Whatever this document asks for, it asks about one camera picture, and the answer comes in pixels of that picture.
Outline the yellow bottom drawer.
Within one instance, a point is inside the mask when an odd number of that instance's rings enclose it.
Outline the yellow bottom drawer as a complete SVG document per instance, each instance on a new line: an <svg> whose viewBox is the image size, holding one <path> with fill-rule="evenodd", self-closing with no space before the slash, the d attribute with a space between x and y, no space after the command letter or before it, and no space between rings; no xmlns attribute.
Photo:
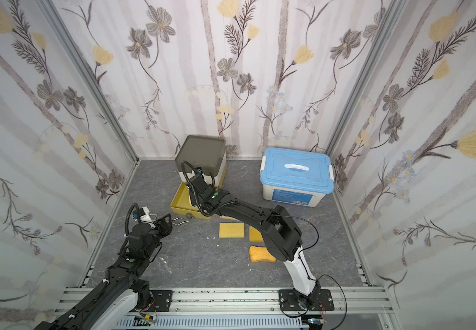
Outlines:
<svg viewBox="0 0 476 330"><path fill-rule="evenodd" d="M189 189L182 182L170 203L170 209L177 215L184 216L187 219L204 219L209 220L210 217L203 216L196 206L191 204Z"/></svg>

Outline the yellow green-backed scrub sponge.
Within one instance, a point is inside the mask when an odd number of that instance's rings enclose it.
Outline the yellow green-backed scrub sponge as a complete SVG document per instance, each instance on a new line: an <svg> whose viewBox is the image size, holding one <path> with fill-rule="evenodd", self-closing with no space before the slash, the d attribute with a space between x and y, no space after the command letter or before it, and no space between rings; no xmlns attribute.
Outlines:
<svg viewBox="0 0 476 330"><path fill-rule="evenodd" d="M219 238L242 239L245 237L245 225L243 223L221 223L219 225Z"/></svg>

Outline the olive three-drawer cabinet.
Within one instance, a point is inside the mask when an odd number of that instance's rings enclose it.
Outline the olive three-drawer cabinet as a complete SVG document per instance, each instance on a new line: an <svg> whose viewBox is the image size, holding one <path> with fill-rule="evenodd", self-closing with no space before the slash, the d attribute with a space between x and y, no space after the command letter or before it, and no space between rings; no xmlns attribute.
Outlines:
<svg viewBox="0 0 476 330"><path fill-rule="evenodd" d="M183 161L189 162L196 169L200 168L207 183L212 182L210 175L213 175L214 185L221 186L227 169L225 140L219 137L187 136L175 158L180 179L186 183L186 177L181 169Z"/></svg>

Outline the orange bone-shaped sponge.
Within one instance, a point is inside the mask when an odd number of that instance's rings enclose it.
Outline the orange bone-shaped sponge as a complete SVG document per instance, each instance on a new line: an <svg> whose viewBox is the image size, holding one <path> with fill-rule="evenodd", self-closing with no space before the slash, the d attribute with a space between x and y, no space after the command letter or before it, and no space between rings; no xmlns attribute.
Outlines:
<svg viewBox="0 0 476 330"><path fill-rule="evenodd" d="M250 261L253 263L259 262L269 262L274 263L276 262L276 258L273 257L266 247L257 247L251 246L249 249L250 253Z"/></svg>

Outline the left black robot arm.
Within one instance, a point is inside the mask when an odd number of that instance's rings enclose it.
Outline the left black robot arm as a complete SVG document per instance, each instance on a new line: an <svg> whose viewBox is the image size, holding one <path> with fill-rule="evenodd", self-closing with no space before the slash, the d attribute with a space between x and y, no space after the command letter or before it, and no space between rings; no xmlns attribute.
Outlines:
<svg viewBox="0 0 476 330"><path fill-rule="evenodd" d="M157 298L141 276L162 248L162 239L173 231L170 214L152 219L148 211L132 204L125 218L125 240L117 260L103 280L77 304L37 329L112 329L126 314L157 309Z"/></svg>

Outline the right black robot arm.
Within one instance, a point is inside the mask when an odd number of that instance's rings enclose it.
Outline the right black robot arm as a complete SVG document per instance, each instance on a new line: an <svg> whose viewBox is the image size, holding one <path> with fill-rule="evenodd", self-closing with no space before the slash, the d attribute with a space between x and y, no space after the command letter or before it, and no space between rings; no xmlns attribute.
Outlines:
<svg viewBox="0 0 476 330"><path fill-rule="evenodd" d="M208 184L202 171L187 161L180 163L180 172L186 179L192 205L203 216L231 217L260 232L267 251L285 265L292 279L293 292L305 309L312 309L320 299L321 279L327 278L343 290L338 281L328 274L314 276L306 261L304 251L319 242L318 230L315 230L315 242L304 247L300 227L283 206L264 208L240 200L230 192L216 188L214 183Z"/></svg>

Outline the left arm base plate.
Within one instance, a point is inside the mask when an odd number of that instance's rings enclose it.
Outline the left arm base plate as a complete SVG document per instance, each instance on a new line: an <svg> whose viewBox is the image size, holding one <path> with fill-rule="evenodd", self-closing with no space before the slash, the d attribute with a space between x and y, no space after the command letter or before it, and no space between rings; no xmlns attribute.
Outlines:
<svg viewBox="0 0 476 330"><path fill-rule="evenodd" d="M136 309L145 312L169 312L173 290L144 291L138 299Z"/></svg>

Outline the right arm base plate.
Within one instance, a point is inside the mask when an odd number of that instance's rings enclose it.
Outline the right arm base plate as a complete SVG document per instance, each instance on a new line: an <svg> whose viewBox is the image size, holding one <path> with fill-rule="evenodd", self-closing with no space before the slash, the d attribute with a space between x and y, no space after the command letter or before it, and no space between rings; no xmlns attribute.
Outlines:
<svg viewBox="0 0 476 330"><path fill-rule="evenodd" d="M314 300L294 289L278 291L279 305L282 312L332 312L335 310L330 290L321 289Z"/></svg>

